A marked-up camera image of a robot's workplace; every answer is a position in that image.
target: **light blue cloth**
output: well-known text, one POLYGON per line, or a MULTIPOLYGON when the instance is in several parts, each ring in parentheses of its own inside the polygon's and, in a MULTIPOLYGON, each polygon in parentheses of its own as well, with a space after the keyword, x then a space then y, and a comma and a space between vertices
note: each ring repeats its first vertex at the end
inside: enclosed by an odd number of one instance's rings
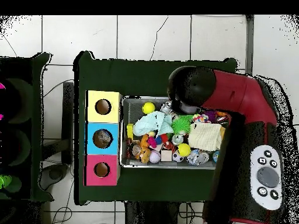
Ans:
POLYGON ((173 129, 171 128, 171 116, 165 116, 165 114, 160 111, 154 111, 143 116, 133 125, 133 133, 138 137, 156 130, 158 130, 158 135, 173 133, 173 129))

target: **yellow ball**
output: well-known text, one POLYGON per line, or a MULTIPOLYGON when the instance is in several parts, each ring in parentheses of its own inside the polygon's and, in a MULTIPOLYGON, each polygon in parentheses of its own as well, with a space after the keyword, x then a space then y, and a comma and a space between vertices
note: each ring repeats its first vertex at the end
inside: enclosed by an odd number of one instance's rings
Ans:
POLYGON ((178 152, 181 156, 185 157, 185 156, 189 156, 191 153, 191 148, 188 144, 186 143, 181 143, 178 146, 178 152))
POLYGON ((142 111, 144 114, 149 114, 155 111, 155 105, 151 102, 145 102, 142 107, 142 111))

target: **blue box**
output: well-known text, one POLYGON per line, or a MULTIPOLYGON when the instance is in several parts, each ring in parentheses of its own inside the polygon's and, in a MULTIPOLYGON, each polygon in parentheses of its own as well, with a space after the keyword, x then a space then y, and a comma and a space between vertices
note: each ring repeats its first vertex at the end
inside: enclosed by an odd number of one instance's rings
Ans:
POLYGON ((119 124, 88 123, 87 126, 87 154, 89 155, 117 155, 119 149, 119 124), (93 135, 97 130, 107 130, 112 135, 112 143, 104 149, 93 143, 93 135))

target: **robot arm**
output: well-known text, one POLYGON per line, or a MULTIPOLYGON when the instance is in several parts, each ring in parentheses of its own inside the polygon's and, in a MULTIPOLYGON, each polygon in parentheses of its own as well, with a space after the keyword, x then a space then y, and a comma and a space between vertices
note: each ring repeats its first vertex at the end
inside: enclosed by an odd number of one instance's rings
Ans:
POLYGON ((174 107, 231 113, 221 145, 208 224, 279 224, 282 161, 276 136, 277 115, 263 82, 245 75, 184 66, 169 77, 174 107))

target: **pink ball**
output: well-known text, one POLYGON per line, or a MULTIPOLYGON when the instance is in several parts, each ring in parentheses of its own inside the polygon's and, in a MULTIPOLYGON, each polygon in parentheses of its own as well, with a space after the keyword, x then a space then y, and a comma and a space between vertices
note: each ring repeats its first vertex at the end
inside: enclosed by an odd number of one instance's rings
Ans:
POLYGON ((152 150, 151 155, 149 157, 149 161, 151 163, 158 163, 160 160, 161 160, 161 154, 156 150, 152 150))

